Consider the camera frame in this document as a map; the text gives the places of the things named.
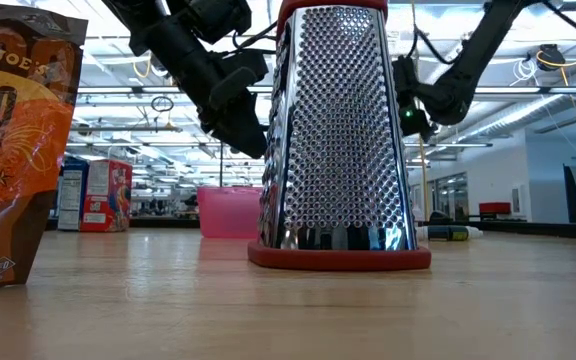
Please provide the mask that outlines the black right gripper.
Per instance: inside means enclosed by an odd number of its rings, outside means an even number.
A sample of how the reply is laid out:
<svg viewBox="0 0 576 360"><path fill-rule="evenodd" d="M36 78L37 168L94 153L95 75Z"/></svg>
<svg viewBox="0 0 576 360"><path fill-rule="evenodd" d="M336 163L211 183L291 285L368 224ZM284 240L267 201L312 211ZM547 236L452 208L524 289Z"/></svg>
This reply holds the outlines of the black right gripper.
<svg viewBox="0 0 576 360"><path fill-rule="evenodd" d="M400 127L404 136L419 134L429 141L436 130L428 122L426 112L416 104L415 91L419 85L413 60L399 56L392 62Z"/></svg>

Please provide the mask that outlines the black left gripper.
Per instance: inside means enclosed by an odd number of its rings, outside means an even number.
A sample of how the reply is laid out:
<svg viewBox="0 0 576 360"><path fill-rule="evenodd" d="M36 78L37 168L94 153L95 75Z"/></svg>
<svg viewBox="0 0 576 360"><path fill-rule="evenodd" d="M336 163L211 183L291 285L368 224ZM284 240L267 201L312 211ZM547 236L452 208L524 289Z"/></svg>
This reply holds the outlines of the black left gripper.
<svg viewBox="0 0 576 360"><path fill-rule="evenodd" d="M207 131L254 159L263 156L267 141L256 115L257 95L248 87L267 73L263 52L254 49L222 58L209 57L201 72L207 94L200 118Z"/></svg>

